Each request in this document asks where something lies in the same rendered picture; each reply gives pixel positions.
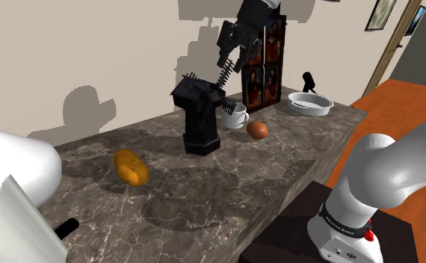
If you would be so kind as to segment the brown egg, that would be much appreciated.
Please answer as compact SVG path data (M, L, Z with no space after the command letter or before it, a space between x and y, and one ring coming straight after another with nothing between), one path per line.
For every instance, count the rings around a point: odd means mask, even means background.
M253 139L261 140L268 136L268 128L264 123L253 121L247 124L247 133Z

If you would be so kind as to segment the dark four-panel picture frame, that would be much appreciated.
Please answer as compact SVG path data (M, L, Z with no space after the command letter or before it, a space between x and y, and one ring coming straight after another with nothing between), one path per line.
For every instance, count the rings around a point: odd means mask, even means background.
M242 103L249 114L281 100L286 25L286 15L272 15L259 32L260 44L241 70Z

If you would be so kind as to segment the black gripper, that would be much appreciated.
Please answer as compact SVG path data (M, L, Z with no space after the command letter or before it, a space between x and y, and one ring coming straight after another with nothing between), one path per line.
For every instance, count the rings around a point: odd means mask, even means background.
M241 45L244 36L256 36L265 26L273 8L262 0L243 0L237 14L237 21L232 23L225 20L222 24L217 46L220 48L217 65L223 67L229 54ZM262 40L253 37L246 47L240 47L239 59L234 66L235 72L240 72L245 66L262 64Z

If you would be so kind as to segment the white mug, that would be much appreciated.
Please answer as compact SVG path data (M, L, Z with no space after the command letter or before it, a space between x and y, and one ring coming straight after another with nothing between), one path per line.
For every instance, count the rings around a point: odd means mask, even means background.
M221 115L222 125L227 129L240 129L249 120L247 107L241 103L235 105L235 109L231 114L222 109Z

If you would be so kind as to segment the white shallow pan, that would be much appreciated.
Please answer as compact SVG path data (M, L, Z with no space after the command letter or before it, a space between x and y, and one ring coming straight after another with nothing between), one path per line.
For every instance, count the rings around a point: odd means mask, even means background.
M329 113L334 103L321 94L295 92L288 95L288 106L299 114L322 117Z

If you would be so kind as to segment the wooden door frame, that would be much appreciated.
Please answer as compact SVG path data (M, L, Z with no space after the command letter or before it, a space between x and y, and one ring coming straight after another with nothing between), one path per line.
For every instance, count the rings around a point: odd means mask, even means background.
M381 79L388 68L389 63L391 62L394 54L396 53L397 48L401 47L400 42L403 39L407 28L409 27L413 17L416 14L419 6L422 3L422 0L406 0L406 4L402 14L397 19L397 25L392 31L392 35L389 41L386 44L380 60L375 67L372 76L370 77L368 84L362 94L362 97L366 96L373 90L375 90L378 84L381 82Z

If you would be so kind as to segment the blue wall picture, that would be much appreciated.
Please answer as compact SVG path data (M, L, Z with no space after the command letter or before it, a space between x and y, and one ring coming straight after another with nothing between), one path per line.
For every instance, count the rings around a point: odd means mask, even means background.
M426 11L426 7L423 5L420 5L418 10L416 11L415 16L413 17L413 20L411 21L409 27L407 28L405 32L405 37L411 36L413 32L415 31L417 25L419 24L420 20L422 19L424 13Z

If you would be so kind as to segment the black windmill figure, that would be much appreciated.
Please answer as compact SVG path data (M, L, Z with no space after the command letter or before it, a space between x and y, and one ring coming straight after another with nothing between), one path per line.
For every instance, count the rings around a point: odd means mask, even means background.
M215 83L198 78L191 72L171 92L174 105L185 111L183 141L188 154L207 156L220 148L217 134L216 107L232 114L237 102L226 97L223 86L233 71L228 59Z

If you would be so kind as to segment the small black figure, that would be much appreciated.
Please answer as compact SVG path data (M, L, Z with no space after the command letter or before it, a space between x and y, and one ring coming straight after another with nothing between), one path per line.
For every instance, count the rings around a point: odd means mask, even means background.
M303 86L303 92L308 93L311 91L312 93L315 93L315 82L313 80L312 74L310 72L305 72L303 74L303 80L304 80L304 86Z

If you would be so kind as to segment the black-framed wall picture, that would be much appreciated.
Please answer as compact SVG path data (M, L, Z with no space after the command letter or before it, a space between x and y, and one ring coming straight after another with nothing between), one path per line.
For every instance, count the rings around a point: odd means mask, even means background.
M396 1L397 0L377 0L366 24L365 31L383 30Z

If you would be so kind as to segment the white rounded object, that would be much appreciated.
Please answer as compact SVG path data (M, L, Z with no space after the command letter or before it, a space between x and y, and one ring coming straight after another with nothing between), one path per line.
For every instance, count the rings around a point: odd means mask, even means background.
M50 143L0 130L0 187L8 176L39 208L61 183L62 160Z

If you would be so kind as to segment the white paper towel roll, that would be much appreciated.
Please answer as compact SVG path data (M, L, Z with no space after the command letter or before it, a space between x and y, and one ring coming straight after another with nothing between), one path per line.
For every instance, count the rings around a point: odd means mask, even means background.
M12 176L0 188L0 263L66 263L68 250Z

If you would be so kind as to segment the brown potato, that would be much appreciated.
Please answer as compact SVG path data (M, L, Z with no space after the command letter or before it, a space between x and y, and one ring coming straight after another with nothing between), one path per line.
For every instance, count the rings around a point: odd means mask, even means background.
M129 149L114 153L114 166L118 177L128 185L141 186L148 181L149 170L139 156Z

